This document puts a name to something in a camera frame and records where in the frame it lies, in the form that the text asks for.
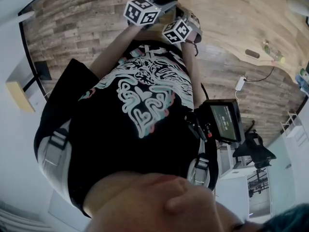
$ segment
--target black t-shirt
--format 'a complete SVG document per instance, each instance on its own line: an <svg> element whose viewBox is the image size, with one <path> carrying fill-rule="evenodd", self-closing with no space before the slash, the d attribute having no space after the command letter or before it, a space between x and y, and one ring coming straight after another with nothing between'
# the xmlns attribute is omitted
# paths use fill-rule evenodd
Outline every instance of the black t-shirt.
<svg viewBox="0 0 309 232"><path fill-rule="evenodd" d="M192 110L181 51L134 41L100 81L72 59L43 111L35 153L43 137L71 118L69 194L83 211L90 188L118 171L186 177L199 148L184 120Z"/></svg>

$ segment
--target power adapter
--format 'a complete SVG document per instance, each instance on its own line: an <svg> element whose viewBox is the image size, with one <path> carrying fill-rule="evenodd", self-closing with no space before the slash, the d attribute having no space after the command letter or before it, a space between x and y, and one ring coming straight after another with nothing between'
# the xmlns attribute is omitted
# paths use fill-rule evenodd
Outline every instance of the power adapter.
<svg viewBox="0 0 309 232"><path fill-rule="evenodd" d="M236 90L236 91L241 91L241 89L242 89L242 87L243 87L245 81L246 81L246 77L242 75L242 76L239 78L239 80L238 80L238 82L237 82L237 84L236 84L235 90Z"/></svg>

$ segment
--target graphic print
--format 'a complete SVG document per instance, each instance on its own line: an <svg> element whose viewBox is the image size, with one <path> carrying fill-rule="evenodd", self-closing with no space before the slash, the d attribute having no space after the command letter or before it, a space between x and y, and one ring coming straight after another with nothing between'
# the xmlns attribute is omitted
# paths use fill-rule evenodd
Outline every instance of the graphic print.
<svg viewBox="0 0 309 232"><path fill-rule="evenodd" d="M107 88L117 82L117 96L123 102L122 111L135 124L139 137L143 138L155 129L156 122L169 115L176 94L182 105L193 109L191 82L187 74L175 62L156 53L166 54L166 49L149 50L140 46L145 53L127 60L105 76L94 89Z"/></svg>

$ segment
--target wrist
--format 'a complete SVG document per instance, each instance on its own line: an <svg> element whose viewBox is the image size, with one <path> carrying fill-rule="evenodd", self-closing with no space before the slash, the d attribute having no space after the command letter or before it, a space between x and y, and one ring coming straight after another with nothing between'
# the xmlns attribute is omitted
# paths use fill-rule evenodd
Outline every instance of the wrist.
<svg viewBox="0 0 309 232"><path fill-rule="evenodd" d="M134 32L139 32L141 31L141 29L143 28L144 26L136 26L135 24L131 23L129 26L128 26L128 29L131 30L131 31L134 31Z"/></svg>
<svg viewBox="0 0 309 232"><path fill-rule="evenodd" d="M181 42L180 45L186 49L194 49L194 45L190 42Z"/></svg>
<svg viewBox="0 0 309 232"><path fill-rule="evenodd" d="M191 41L181 42L181 44L185 44L185 45L193 45L193 43L192 43Z"/></svg>

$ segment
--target wooden desk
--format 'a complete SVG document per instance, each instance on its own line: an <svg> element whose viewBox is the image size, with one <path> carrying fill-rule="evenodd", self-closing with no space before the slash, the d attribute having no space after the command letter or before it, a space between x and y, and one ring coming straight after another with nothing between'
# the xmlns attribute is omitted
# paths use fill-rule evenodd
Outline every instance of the wooden desk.
<svg viewBox="0 0 309 232"><path fill-rule="evenodd" d="M19 82L6 82L6 87L8 88L11 96L13 97L14 101L20 109L30 113L35 112L33 106L29 102L29 99L26 97L26 94L23 91L23 88L20 86Z"/></svg>
<svg viewBox="0 0 309 232"><path fill-rule="evenodd" d="M309 27L306 18L293 13L287 0L179 0L200 19L203 42L220 46L240 60L261 66L273 65L263 49L265 40L285 56L275 63L295 82L295 75L309 61ZM245 54L250 49L256 59Z"/></svg>

